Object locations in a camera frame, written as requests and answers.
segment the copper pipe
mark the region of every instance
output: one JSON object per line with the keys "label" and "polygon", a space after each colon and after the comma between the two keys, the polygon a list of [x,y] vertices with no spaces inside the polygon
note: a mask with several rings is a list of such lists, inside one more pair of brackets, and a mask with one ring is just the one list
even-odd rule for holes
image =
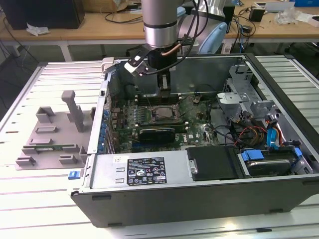
{"label": "copper pipe", "polygon": [[169,50],[167,52],[162,52],[161,55],[168,56],[168,55],[172,54],[174,51],[177,51],[180,47],[181,47],[181,44],[179,43],[175,47],[173,47],[171,50]]}

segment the power supply label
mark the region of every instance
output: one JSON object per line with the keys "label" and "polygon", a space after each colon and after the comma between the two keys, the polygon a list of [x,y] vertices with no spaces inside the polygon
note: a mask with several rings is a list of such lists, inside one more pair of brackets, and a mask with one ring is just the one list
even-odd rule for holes
{"label": "power supply label", "polygon": [[128,159],[129,186],[167,183],[164,158]]}

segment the floor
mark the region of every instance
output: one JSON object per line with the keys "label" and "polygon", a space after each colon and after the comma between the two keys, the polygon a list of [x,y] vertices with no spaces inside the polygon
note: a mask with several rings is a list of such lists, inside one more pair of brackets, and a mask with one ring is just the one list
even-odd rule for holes
{"label": "floor", "polygon": [[[133,46],[134,45],[106,45],[105,48],[108,56],[120,57],[125,56],[126,49]],[[277,44],[272,43],[256,43],[254,46],[249,46],[246,52],[251,52],[255,55],[274,55],[277,46]],[[280,54],[286,54],[284,49],[287,46],[288,44],[284,44]],[[33,46],[30,47],[29,52],[40,62],[63,61],[64,59],[58,46]],[[75,61],[102,59],[99,45],[72,46],[71,52]],[[236,46],[233,52],[238,53],[239,47]],[[297,43],[290,49],[290,54],[315,76],[319,74],[319,57],[315,56],[316,52],[319,51],[304,43]],[[7,55],[8,59],[0,65],[0,120],[29,79],[32,70],[37,66],[37,63],[26,54],[24,49],[21,50],[20,54],[21,56],[18,58],[12,58]]]}

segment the robotic arm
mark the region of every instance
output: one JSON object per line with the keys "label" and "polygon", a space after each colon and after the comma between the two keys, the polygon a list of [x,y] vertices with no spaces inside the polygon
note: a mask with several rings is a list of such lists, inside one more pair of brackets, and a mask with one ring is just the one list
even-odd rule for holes
{"label": "robotic arm", "polygon": [[[168,98],[170,94],[170,68],[187,57],[196,38],[199,44],[207,41],[225,18],[225,0],[198,0],[198,3],[193,1],[195,9],[192,14],[178,21],[176,9],[189,1],[142,0],[147,44],[141,46],[137,54],[128,60],[125,68],[135,76],[157,74],[162,99]],[[226,27],[217,33],[216,45],[219,47],[226,34]],[[177,60],[177,52],[183,46],[188,46],[188,50]],[[149,71],[149,66],[156,70]]]}

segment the sticker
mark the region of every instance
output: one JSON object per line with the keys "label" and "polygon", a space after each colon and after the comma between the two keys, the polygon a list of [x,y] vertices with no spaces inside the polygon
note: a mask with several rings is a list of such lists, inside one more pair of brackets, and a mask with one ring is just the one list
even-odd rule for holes
{"label": "sticker", "polygon": [[36,148],[36,151],[53,151],[53,148]]}
{"label": "sticker", "polygon": [[163,157],[127,159],[127,162],[129,186],[167,183]]}
{"label": "sticker", "polygon": [[113,163],[126,163],[126,161],[129,159],[130,157],[128,155],[122,155],[122,156],[114,156],[113,157]]}

